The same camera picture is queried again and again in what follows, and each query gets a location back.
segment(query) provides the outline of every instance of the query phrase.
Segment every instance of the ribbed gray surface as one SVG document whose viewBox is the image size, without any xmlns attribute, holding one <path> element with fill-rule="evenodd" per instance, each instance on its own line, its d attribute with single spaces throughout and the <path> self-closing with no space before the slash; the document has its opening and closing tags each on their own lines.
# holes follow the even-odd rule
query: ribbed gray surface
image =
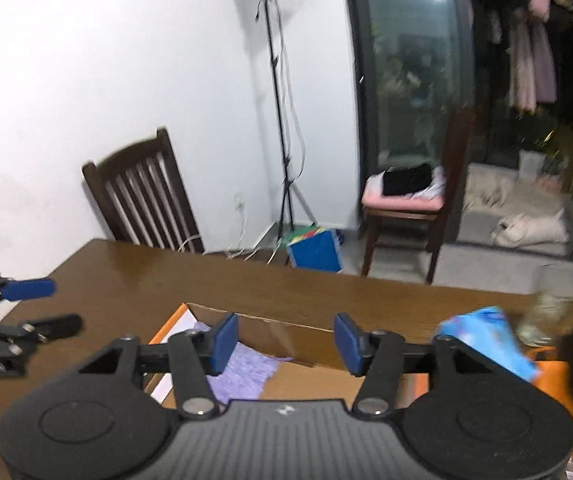
<svg viewBox="0 0 573 480">
<path fill-rule="evenodd" d="M 349 416 L 337 400 L 233 402 L 208 422 L 185 424 L 137 480 L 439 480 L 403 450 L 386 424 Z"/>
</svg>

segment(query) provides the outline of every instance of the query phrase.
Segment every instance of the pink cushion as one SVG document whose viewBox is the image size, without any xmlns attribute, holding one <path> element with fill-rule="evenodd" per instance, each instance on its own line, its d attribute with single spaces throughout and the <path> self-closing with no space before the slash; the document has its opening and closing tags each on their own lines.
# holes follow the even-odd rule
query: pink cushion
<svg viewBox="0 0 573 480">
<path fill-rule="evenodd" d="M 362 195 L 362 205 L 388 211 L 439 211 L 444 206 L 444 199 L 441 196 L 430 200 L 421 197 L 383 196 L 366 186 Z"/>
</svg>

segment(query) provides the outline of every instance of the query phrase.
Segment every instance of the chair backrest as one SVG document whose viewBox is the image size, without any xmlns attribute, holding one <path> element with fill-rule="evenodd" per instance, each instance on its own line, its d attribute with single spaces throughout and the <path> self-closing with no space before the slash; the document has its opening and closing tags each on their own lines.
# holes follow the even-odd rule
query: chair backrest
<svg viewBox="0 0 573 480">
<path fill-rule="evenodd" d="M 473 106 L 452 108 L 446 127 L 444 150 L 442 150 L 442 166 L 446 178 L 444 208 L 442 208 L 445 216 L 450 214 L 460 181 L 465 177 L 467 151 L 474 127 L 475 108 Z"/>
<path fill-rule="evenodd" d="M 116 240 L 204 252 L 166 128 L 82 173 Z"/>
</svg>

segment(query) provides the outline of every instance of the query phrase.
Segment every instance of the wooden chair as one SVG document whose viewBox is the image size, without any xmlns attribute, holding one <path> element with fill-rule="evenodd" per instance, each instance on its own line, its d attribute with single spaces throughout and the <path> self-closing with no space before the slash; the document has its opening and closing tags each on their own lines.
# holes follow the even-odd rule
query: wooden chair
<svg viewBox="0 0 573 480">
<path fill-rule="evenodd" d="M 362 276 L 367 276 L 373 261 L 375 247 L 400 246 L 384 244 L 378 242 L 380 228 L 383 218 L 400 218 L 429 222 L 428 242 L 426 251 L 431 253 L 431 264 L 426 275 L 426 283 L 433 283 L 437 260 L 444 243 L 444 231 L 446 222 L 453 209 L 455 194 L 463 175 L 465 174 L 466 153 L 469 143 L 469 136 L 474 128 L 474 108 L 455 108 L 448 120 L 446 130 L 444 150 L 442 151 L 442 166 L 444 166 L 444 176 L 446 184 L 444 189 L 443 205 L 438 210 L 421 211 L 408 209 L 388 209 L 365 206 L 364 214 L 367 221 L 366 250 L 364 253 L 364 263 L 362 264 Z"/>
<path fill-rule="evenodd" d="M 204 253 L 166 128 L 82 173 L 116 240 Z"/>
</svg>

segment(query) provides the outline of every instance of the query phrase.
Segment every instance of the glass panel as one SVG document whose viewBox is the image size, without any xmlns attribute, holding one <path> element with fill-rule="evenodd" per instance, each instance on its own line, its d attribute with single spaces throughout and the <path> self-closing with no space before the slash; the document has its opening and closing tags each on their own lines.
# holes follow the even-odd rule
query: glass panel
<svg viewBox="0 0 573 480">
<path fill-rule="evenodd" d="M 460 92 L 455 0 L 369 0 L 378 91 L 378 167 L 439 164 Z"/>
</svg>

